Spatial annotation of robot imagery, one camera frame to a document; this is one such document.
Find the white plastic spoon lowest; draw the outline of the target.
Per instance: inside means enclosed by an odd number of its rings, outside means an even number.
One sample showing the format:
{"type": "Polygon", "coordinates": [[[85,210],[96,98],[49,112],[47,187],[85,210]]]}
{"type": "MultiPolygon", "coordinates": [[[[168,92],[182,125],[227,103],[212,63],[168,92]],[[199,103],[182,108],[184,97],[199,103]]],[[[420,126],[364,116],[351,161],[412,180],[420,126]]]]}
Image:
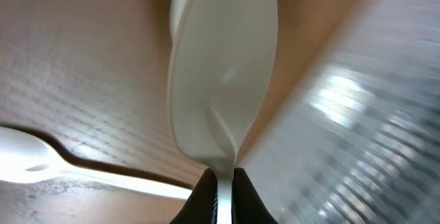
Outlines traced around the white plastic spoon lowest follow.
{"type": "Polygon", "coordinates": [[[191,189],[112,172],[75,166],[56,152],[47,142],[13,128],[1,128],[1,180],[10,183],[37,183],[57,177],[73,175],[159,197],[186,200],[191,189]]]}

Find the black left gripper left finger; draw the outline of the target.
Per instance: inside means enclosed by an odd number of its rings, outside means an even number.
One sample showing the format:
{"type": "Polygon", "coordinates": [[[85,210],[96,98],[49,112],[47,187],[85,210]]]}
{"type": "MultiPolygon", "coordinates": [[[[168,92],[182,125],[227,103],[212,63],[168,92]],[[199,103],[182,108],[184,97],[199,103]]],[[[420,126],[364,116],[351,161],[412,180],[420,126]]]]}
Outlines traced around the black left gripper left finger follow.
{"type": "Polygon", "coordinates": [[[215,205],[217,178],[207,168],[182,209],[170,224],[212,224],[216,223],[215,205]]]}

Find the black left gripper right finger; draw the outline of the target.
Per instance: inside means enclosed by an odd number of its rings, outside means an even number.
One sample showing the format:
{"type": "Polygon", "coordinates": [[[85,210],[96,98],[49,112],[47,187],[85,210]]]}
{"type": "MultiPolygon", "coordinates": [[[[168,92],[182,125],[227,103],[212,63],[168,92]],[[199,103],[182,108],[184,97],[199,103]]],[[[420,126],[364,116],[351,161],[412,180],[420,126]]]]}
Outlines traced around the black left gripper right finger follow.
{"type": "Polygon", "coordinates": [[[243,168],[234,169],[232,213],[234,224],[277,224],[243,168]]]}

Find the white plastic spoon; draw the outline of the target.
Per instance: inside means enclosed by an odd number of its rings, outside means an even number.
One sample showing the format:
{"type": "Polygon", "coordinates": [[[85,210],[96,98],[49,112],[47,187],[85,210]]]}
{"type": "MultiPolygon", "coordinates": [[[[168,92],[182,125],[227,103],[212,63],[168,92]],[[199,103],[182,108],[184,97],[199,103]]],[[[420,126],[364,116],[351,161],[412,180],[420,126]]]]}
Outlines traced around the white plastic spoon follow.
{"type": "Polygon", "coordinates": [[[237,155],[270,83],[277,0],[171,0],[168,122],[180,152],[217,178],[216,223],[232,223],[237,155]]]}

